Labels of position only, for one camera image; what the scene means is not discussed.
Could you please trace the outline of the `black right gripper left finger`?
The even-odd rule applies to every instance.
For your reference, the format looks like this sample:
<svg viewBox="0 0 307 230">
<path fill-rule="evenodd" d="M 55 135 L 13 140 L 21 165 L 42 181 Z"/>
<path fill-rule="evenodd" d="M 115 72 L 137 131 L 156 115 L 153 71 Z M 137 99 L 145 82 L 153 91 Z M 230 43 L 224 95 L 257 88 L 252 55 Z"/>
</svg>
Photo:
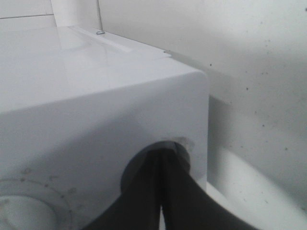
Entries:
<svg viewBox="0 0 307 230">
<path fill-rule="evenodd" d="M 97 219 L 88 225 L 90 230 L 158 230 L 161 206 L 160 168 L 152 162 L 154 151 L 124 193 Z"/>
</svg>

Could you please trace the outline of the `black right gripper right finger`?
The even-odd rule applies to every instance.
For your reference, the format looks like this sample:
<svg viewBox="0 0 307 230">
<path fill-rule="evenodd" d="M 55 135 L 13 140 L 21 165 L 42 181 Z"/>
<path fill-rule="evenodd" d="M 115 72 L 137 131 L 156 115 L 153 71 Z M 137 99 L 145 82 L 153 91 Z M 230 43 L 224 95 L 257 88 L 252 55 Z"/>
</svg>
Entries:
<svg viewBox="0 0 307 230">
<path fill-rule="evenodd" d="M 208 196 L 171 149 L 161 154 L 162 208 L 167 230 L 255 230 Z"/>
</svg>

